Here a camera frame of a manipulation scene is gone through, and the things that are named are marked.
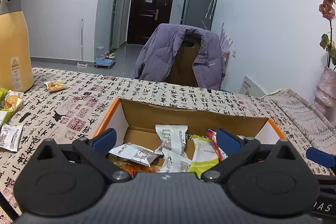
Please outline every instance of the open box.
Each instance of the open box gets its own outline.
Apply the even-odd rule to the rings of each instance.
[[[285,139],[270,118],[238,117],[203,110],[162,107],[120,98],[114,100],[94,137],[107,128],[114,128],[117,132],[114,147],[133,143],[155,150],[161,144],[155,131],[156,124],[187,125],[186,134],[200,136],[206,136],[208,129],[217,131],[223,128],[235,135],[254,137],[263,144],[275,144],[279,139]],[[192,160],[193,140],[186,140],[185,152]],[[163,162],[162,158],[157,158],[152,163],[162,166]]]

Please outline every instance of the tile floor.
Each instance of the tile floor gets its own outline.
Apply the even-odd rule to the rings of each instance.
[[[94,73],[99,75],[111,75],[117,77],[127,77],[132,78],[132,72],[135,67],[135,62],[139,56],[143,46],[141,45],[126,45],[123,44],[120,49],[115,51],[115,64],[111,69],[103,68],[77,68],[75,65],[57,64],[57,63],[47,63],[47,62],[36,62],[32,61],[32,68],[50,68],[50,69],[61,69],[69,71],[79,71]]]

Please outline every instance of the refrigerator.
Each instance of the refrigerator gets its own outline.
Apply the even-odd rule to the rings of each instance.
[[[215,11],[211,19],[209,17],[213,4],[211,5],[207,18],[205,18],[210,2],[211,0],[184,0],[181,24],[211,30]]]

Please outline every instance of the doorway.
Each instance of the doorway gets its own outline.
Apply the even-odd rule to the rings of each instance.
[[[169,23],[173,0],[132,0],[127,43],[145,45],[157,26]]]
[[[122,25],[127,24],[127,21],[125,22],[125,20],[123,20],[123,18],[125,18],[123,16],[124,4],[125,0],[113,0],[111,33],[110,33],[110,53],[115,52],[117,49],[119,49],[120,44],[125,42],[126,34],[122,33],[122,30],[125,31],[125,28],[123,28]]]

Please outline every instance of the yellow thermos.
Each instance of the yellow thermos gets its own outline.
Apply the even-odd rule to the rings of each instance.
[[[34,84],[21,0],[0,2],[0,88],[25,92]]]

